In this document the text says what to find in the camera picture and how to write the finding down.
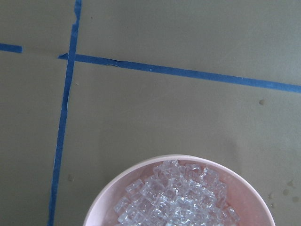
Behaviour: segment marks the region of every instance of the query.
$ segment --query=blue tape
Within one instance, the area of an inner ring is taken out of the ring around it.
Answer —
[[[60,177],[63,143],[64,143],[65,128],[66,128],[67,113],[68,113],[68,99],[69,99],[69,92],[70,92],[72,76],[73,76],[73,68],[75,62],[77,37],[79,31],[80,11],[81,11],[81,0],[76,0],[74,6],[76,22],[72,25],[69,54],[67,57],[68,61],[67,61],[67,69],[66,69],[66,77],[65,77],[65,86],[63,91],[60,123],[59,123],[56,150],[55,150],[53,175],[52,175],[52,182],[51,182],[51,194],[49,200],[49,217],[48,217],[47,226],[54,225],[55,204],[56,204],[56,196],[58,190],[58,182]]]
[[[16,46],[16,45],[8,45],[0,43],[0,50],[7,51],[7,52],[13,52],[13,53],[22,53],[23,48],[22,46]]]
[[[58,58],[67,59],[68,53],[62,54]],[[236,76],[230,76],[224,74],[199,72],[199,71],[192,71],[192,70],[173,68],[173,67],[164,67],[158,65],[148,65],[148,64],[141,64],[141,63],[129,62],[129,61],[118,61],[118,60],[112,60],[112,59],[107,59],[102,57],[86,56],[80,54],[76,54],[75,60],[84,63],[98,64],[98,65],[112,65],[115,67],[134,69],[139,71],[171,74],[171,75],[178,75],[178,76],[189,77],[189,78],[204,79],[210,81],[221,81],[221,82],[233,83],[233,84],[239,84],[245,86],[277,89],[281,91],[301,93],[301,86],[299,85],[292,85],[292,84],[286,84],[286,83],[280,83],[274,81],[250,79],[250,78],[236,77]]]

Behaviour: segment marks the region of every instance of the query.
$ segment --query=blue line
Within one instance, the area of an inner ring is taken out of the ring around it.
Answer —
[[[72,82],[73,68],[75,62],[77,37],[79,31],[80,11],[81,11],[81,0],[76,0],[74,6],[76,22],[72,25],[69,54],[68,54],[69,57],[67,57],[68,61],[67,61],[67,69],[66,69],[66,77],[65,77],[65,86],[63,91],[60,124],[58,128],[57,143],[56,143],[56,150],[55,150],[55,159],[54,159],[53,175],[52,175],[52,182],[51,182],[51,194],[49,200],[49,217],[48,217],[47,226],[53,226],[54,224],[55,204],[56,204],[56,196],[58,190],[58,182],[60,177],[63,142],[65,136],[66,121],[67,121],[68,99],[69,99],[69,92],[70,92],[70,86]]]
[[[67,59],[68,53],[62,54],[58,58]],[[292,85],[292,84],[286,84],[286,83],[280,83],[274,81],[250,79],[250,78],[236,77],[236,76],[230,76],[224,74],[199,72],[199,71],[158,66],[158,65],[148,65],[148,64],[141,64],[141,63],[129,62],[129,61],[118,61],[118,60],[112,60],[112,59],[107,59],[102,57],[86,56],[80,54],[76,54],[75,61],[97,64],[97,65],[112,65],[116,67],[134,69],[139,71],[171,74],[171,75],[178,75],[178,76],[189,77],[189,78],[197,78],[197,79],[204,79],[210,81],[221,81],[221,82],[233,83],[233,84],[239,84],[245,86],[277,89],[277,90],[282,90],[287,92],[301,93],[301,86],[299,85]]]
[[[8,45],[0,43],[0,50],[7,51],[7,52],[13,52],[13,53],[22,53],[23,48],[22,46],[16,46],[16,45]]]

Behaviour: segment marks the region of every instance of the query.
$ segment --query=bowl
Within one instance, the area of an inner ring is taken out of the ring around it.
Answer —
[[[95,198],[84,226],[114,226],[117,214],[113,207],[126,194],[125,187],[131,182],[142,180],[153,174],[152,169],[162,161],[177,159],[180,164],[195,163],[209,167],[219,173],[220,181],[228,186],[227,203],[240,217],[240,226],[275,226],[273,217],[257,191],[240,175],[210,160],[190,155],[163,155],[145,160],[115,177]]]

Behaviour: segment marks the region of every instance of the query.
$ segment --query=pink bowl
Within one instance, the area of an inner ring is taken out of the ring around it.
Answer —
[[[275,226],[273,217],[256,190],[241,176],[230,169],[195,156],[163,155],[145,160],[115,177],[96,197],[87,213],[84,226],[114,226],[117,214],[113,210],[117,201],[125,195],[125,187],[131,182],[142,180],[153,174],[152,168],[162,161],[177,159],[180,164],[196,163],[208,166],[220,174],[220,180],[228,185],[227,202],[240,216],[241,226]]]

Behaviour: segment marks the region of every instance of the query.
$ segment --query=bowl rim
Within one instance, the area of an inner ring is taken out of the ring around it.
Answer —
[[[201,163],[204,164],[208,164],[208,165],[213,165],[215,167],[218,167],[224,171],[226,171],[227,173],[231,174],[232,176],[236,177],[238,180],[240,180],[243,184],[245,184],[250,190],[251,192],[257,197],[258,201],[260,202],[260,204],[262,205],[262,207],[265,210],[265,213],[267,214],[267,216],[269,217],[269,220],[271,222],[271,226],[276,226],[274,219],[272,217],[272,214],[267,206],[267,204],[265,203],[265,201],[263,200],[263,198],[259,195],[259,193],[255,190],[255,188],[253,188],[245,179],[243,179],[239,174],[237,174],[236,172],[230,170],[229,168],[218,164],[214,161],[208,160],[208,159],[203,159],[200,157],[196,157],[196,156],[192,156],[192,155],[185,155],[185,154],[168,154],[168,155],[160,155],[160,156],[156,156],[156,157],[152,157],[146,160],[143,160],[137,164],[135,164],[134,166],[126,169],[125,171],[123,171],[122,173],[120,173],[119,175],[117,175],[113,180],[111,180],[102,190],[101,192],[96,196],[96,198],[94,199],[92,205],[89,208],[89,211],[86,214],[85,217],[85,221],[83,226],[86,226],[87,221],[89,219],[89,216],[93,210],[93,208],[95,207],[96,203],[98,202],[98,200],[103,196],[103,194],[106,193],[106,191],[114,184],[116,183],[116,181],[120,180],[121,178],[123,178],[125,175],[129,174],[130,172],[147,166],[149,164],[153,164],[153,163],[157,163],[160,161],[167,161],[167,160],[186,160],[186,161],[199,161]]]

